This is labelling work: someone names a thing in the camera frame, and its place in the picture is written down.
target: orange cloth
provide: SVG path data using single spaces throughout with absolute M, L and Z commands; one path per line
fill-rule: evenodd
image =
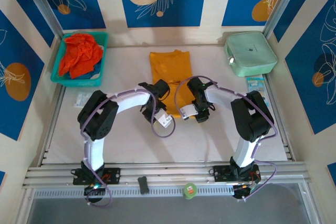
M 180 114 L 175 107 L 174 96 L 179 84 L 186 78 L 193 76 L 190 53 L 179 50 L 174 52 L 151 52 L 150 62 L 153 83 L 162 79 L 169 85 L 170 94 L 163 101 L 167 106 L 167 113 L 172 114 L 174 117 L 179 117 Z M 195 99 L 187 87 L 187 82 L 181 86 L 178 92 L 176 100 L 180 108 L 191 104 Z
M 103 56 L 103 50 L 91 34 L 73 34 L 64 41 L 67 51 L 59 64 L 59 76 L 70 72 L 70 77 L 74 79 L 89 73 Z

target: mint green pouch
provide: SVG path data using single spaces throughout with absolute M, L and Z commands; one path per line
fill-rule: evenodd
M 259 31 L 228 36 L 224 51 L 233 72 L 239 77 L 270 73 L 278 62 L 266 38 Z

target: teal tray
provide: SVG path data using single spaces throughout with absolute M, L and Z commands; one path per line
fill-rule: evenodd
M 82 79 L 82 80 L 72 80 L 72 79 L 68 79 L 66 75 L 64 76 L 59 76 L 58 75 L 58 67 L 59 64 L 61 62 L 61 59 L 63 58 L 65 52 L 66 52 L 66 48 L 67 45 L 64 42 L 65 38 L 70 37 L 72 34 L 91 34 L 94 36 L 96 42 L 100 45 L 100 46 L 104 46 L 104 52 L 103 52 L 103 57 L 101 59 L 101 67 L 100 67 L 100 74 L 99 77 L 96 79 Z M 61 44 L 59 46 L 58 52 L 57 52 L 57 56 L 56 56 L 56 60 L 55 60 L 55 64 L 54 64 L 54 68 L 52 69 L 52 73 L 51 73 L 51 81 L 52 82 L 56 82 L 56 83 L 60 83 L 64 86 L 67 87 L 96 87 L 96 86 L 100 86 L 101 85 L 101 81 L 103 78 L 103 72 L 104 72 L 104 62 L 105 62 L 105 54 L 106 54 L 106 49 L 107 49 L 107 43 L 108 43 L 108 39 L 109 39 L 109 35 L 103 31 L 88 31 L 88 32 L 82 32 L 82 33 L 69 33 L 69 34 L 64 34 Z

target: white table surface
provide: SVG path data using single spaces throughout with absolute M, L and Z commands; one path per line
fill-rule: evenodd
M 234 75 L 225 59 L 223 47 L 220 46 L 107 49 L 104 77 L 100 87 L 66 89 L 50 148 L 43 163 L 69 164 L 82 160 L 84 145 L 77 122 L 81 108 L 74 107 L 80 92 L 94 92 L 100 89 L 111 94 L 132 89 L 140 82 L 152 83 L 149 53 L 175 49 L 190 52 L 194 75 L 208 76 L 222 87 L 241 93 L 247 92 L 246 78 Z M 131 108 L 116 117 L 105 140 L 106 163 L 229 161 L 237 147 L 239 135 L 232 111 L 228 108 L 217 105 L 216 111 L 210 111 L 209 120 L 201 124 L 194 118 L 187 121 L 177 119 L 175 133 L 163 139 L 152 133 L 150 124 L 139 109 Z M 264 161 L 286 161 L 281 137 L 264 141 L 256 158 Z

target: white sticker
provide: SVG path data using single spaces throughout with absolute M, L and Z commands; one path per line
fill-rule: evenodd
M 89 100 L 89 98 L 91 97 L 91 95 L 92 95 L 92 93 L 79 92 L 78 95 L 77 95 L 77 99 L 76 99 L 74 107 L 75 108 L 83 108 L 84 105 Z

